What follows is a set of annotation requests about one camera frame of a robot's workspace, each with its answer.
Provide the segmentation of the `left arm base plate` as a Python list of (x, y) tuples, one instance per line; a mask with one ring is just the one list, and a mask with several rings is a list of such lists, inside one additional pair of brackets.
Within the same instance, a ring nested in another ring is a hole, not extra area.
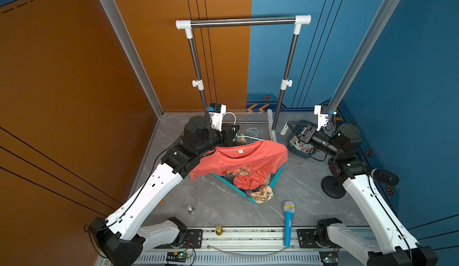
[(203, 242), (203, 229), (188, 229), (181, 244), (164, 244), (155, 249), (185, 249), (193, 246), (200, 249)]

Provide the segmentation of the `red t-shirt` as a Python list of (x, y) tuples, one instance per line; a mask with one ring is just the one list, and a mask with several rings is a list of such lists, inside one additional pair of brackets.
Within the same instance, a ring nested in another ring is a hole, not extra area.
[(238, 147), (217, 147), (215, 152), (205, 156), (190, 172), (190, 180), (199, 176), (234, 175), (233, 185), (241, 190), (255, 190), (276, 174), (288, 161), (287, 148), (274, 141), (256, 141)]

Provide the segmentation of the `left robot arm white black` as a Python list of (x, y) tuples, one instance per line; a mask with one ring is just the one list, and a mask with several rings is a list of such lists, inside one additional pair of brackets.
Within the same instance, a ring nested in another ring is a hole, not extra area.
[(114, 266), (131, 266), (145, 250), (162, 245), (178, 248), (187, 227), (176, 217), (145, 227), (142, 224), (168, 192), (217, 147), (229, 144), (240, 126), (222, 123), (216, 117), (193, 116), (175, 142), (160, 154), (160, 163), (149, 178), (119, 209), (106, 218), (96, 218), (86, 232), (101, 257)]

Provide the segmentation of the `light green wire hanger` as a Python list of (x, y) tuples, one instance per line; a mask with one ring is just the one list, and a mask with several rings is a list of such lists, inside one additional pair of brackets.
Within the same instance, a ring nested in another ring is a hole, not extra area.
[(238, 146), (244, 146), (253, 144), (255, 142), (263, 141), (264, 139), (259, 136), (259, 130), (255, 127), (244, 128), (243, 125), (239, 124), (237, 120), (237, 116), (232, 113), (228, 112), (225, 113), (223, 118), (232, 116), (233, 119), (229, 121), (223, 121), (223, 124), (232, 124), (232, 125), (240, 125), (240, 130), (236, 135), (236, 139), (238, 140)]

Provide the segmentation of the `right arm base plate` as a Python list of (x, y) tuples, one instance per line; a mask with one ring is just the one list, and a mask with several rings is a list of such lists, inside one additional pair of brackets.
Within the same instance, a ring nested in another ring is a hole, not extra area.
[(319, 249), (339, 249), (339, 244), (334, 244), (329, 240), (327, 234), (318, 233), (315, 229), (302, 228), (296, 231), (298, 242), (301, 249), (319, 248)]

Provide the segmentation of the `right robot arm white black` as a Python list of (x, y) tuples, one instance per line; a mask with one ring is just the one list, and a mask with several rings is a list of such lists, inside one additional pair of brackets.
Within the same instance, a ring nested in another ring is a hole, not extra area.
[(337, 246), (365, 266), (435, 266), (438, 257), (430, 246), (422, 246), (394, 214), (381, 196), (377, 183), (395, 186), (399, 177), (384, 169), (372, 169), (357, 151), (362, 143), (359, 129), (341, 125), (333, 136), (314, 125), (288, 121), (300, 142), (312, 145), (330, 157), (331, 175), (321, 181), (323, 192), (340, 199), (349, 194), (368, 222), (376, 243), (350, 230), (337, 218), (321, 219), (316, 226), (316, 242), (322, 247)]

